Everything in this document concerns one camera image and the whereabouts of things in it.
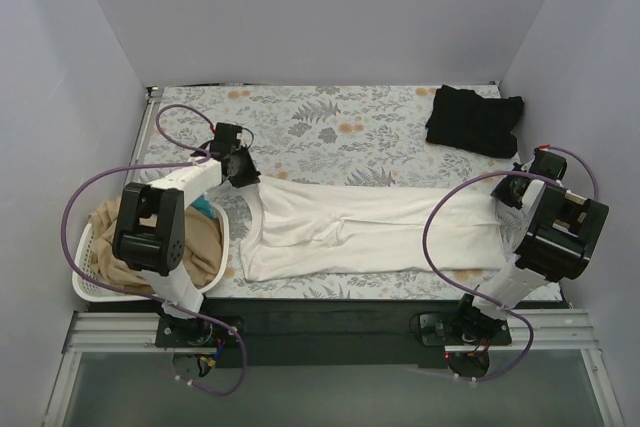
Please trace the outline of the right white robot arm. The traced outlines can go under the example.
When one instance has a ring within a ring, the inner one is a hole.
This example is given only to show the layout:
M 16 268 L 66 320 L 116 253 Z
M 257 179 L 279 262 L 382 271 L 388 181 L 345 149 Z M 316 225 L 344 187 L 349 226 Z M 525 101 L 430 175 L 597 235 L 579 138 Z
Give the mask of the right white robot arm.
M 516 259 L 488 282 L 461 299 L 452 320 L 454 336 L 464 344 L 475 344 L 489 331 L 489 322 L 502 322 L 534 290 L 575 280 L 587 268 L 600 237 L 609 207 L 599 201 L 599 184 L 592 169 L 584 167 L 593 195 L 577 194 L 562 184 L 568 163 L 577 155 L 567 149 L 540 145 L 533 159 L 515 164 L 492 196 L 502 205 L 525 215 L 526 229 L 516 245 Z

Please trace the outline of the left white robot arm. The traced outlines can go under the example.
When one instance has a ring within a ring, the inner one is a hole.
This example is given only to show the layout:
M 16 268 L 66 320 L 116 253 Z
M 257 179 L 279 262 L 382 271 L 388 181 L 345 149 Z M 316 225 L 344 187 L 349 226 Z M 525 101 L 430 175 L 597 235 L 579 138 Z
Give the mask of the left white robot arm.
M 197 198 L 226 182 L 240 188 L 259 181 L 250 146 L 241 140 L 249 132 L 238 125 L 218 123 L 213 139 L 197 148 L 188 163 L 150 183 L 131 182 L 121 195 L 113 254 L 142 275 L 166 313 L 182 318 L 178 334 L 193 347 L 211 339 L 213 324 L 198 313 L 204 295 L 183 262 L 185 211 Z

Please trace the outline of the white t shirt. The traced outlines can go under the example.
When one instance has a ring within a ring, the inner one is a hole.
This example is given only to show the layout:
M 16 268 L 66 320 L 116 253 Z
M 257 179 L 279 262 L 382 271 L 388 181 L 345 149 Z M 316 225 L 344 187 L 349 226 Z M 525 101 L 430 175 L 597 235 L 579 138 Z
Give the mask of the white t shirt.
M 253 282 L 322 273 L 499 270 L 508 263 L 493 198 L 440 188 L 301 184 L 265 177 L 242 196 L 240 260 Z

